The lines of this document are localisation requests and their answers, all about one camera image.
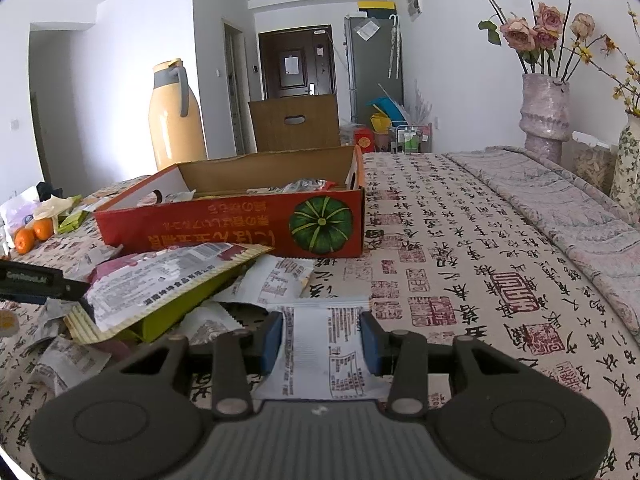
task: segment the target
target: white wall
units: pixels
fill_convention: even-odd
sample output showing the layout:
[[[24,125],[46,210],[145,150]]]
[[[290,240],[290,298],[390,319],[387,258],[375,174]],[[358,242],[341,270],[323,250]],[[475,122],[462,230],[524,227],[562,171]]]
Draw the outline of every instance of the white wall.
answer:
[[[0,203],[42,179],[33,135],[28,72],[31,23],[47,28],[89,26],[95,6],[83,0],[3,0],[0,3]],[[11,130],[10,122],[18,121]]]
[[[39,50],[36,98],[55,186],[86,194],[157,171],[153,66],[176,57],[198,95],[192,0],[106,0],[90,30]]]
[[[437,152],[481,149],[492,144],[522,146],[518,127],[522,103],[522,68],[505,44],[491,45],[478,22],[494,12],[484,0],[422,0],[423,14],[413,23],[405,0],[395,0],[400,10],[405,94],[413,105],[414,81],[423,98],[433,103],[439,131]],[[508,12],[526,16],[532,23],[529,0],[497,0]],[[544,1],[566,10],[566,0]],[[638,56],[640,46],[626,15],[627,0],[573,0],[572,16],[588,12],[596,20],[596,33],[607,33]],[[640,10],[637,0],[628,0]],[[603,61],[594,50],[595,59]],[[625,71],[619,59],[604,60],[607,67]],[[572,127],[609,142],[617,142],[626,115],[622,104],[610,96],[612,85],[593,66],[580,67],[571,79]]]
[[[334,45],[339,57],[345,61],[344,18],[352,12],[358,12],[358,4],[356,2],[335,2],[263,10],[255,13],[255,31],[257,34],[261,34],[285,28],[331,25]],[[341,123],[349,123],[351,122],[349,72],[338,58],[338,53],[334,51],[338,115]]]
[[[223,22],[244,33],[250,99],[260,98],[255,26],[247,0],[193,0],[193,23],[200,103],[209,158],[234,156],[236,146],[231,124],[228,85],[226,83],[225,34]],[[255,139],[248,149],[255,151]]]

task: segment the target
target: gray refrigerator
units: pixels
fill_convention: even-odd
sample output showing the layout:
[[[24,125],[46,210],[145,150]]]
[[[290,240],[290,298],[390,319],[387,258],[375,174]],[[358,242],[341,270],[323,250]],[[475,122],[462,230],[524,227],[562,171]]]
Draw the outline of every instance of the gray refrigerator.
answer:
[[[394,58],[391,79],[388,77],[393,21],[377,19],[380,30],[365,41],[353,29],[363,25],[367,20],[368,18],[345,18],[344,31],[347,38],[351,121],[371,127],[370,117],[377,110],[367,106],[367,103],[385,95],[378,83],[400,104],[404,104],[404,95],[402,64],[399,77],[396,79],[396,58]]]

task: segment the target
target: orange fruit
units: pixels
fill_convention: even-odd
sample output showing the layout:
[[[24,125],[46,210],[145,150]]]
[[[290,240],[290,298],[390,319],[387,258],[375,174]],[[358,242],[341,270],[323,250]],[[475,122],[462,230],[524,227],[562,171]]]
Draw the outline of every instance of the orange fruit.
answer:
[[[40,241],[49,240],[53,236],[53,220],[51,218],[43,218],[33,223],[33,233]]]
[[[23,228],[14,235],[14,244],[19,254],[26,254],[36,244],[36,237],[31,229]]]

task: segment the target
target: calligraphy tablecloth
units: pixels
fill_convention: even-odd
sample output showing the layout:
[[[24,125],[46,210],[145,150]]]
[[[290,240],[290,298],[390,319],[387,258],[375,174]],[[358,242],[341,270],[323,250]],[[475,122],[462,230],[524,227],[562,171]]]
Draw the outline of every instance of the calligraphy tablecloth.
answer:
[[[613,432],[598,476],[640,479],[640,349],[592,283],[507,202],[442,155],[370,154],[366,173],[365,253],[318,260],[304,296],[365,294],[386,330],[414,330],[443,344],[464,334],[491,343],[594,400]],[[97,243],[91,221],[27,259],[63,268]],[[38,307],[11,308],[28,330]],[[264,317],[250,308],[231,313],[247,325]],[[20,341],[9,348],[0,340],[9,371],[0,388],[0,445],[41,478],[27,431],[52,393],[24,382],[38,355],[20,354]],[[209,380],[195,378],[192,401],[206,404]],[[449,399],[442,377],[430,387],[431,406]]]

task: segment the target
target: pink rose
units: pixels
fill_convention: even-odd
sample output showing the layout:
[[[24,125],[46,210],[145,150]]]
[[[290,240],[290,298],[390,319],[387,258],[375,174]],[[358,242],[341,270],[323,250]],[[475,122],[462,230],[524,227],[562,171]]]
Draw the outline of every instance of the pink rose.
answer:
[[[578,39],[584,40],[593,34],[596,28],[596,22],[593,21],[593,17],[590,14],[580,12],[575,15],[574,22],[570,28]]]
[[[542,25],[533,27],[536,33],[536,47],[553,50],[558,43],[558,33],[552,30],[546,30]]]
[[[542,25],[546,30],[560,33],[562,32],[563,23],[564,14],[557,7],[549,7],[542,2],[538,3],[538,10],[536,11],[537,25]]]
[[[509,46],[518,52],[528,52],[536,47],[537,33],[524,18],[511,18],[500,26],[500,32]]]

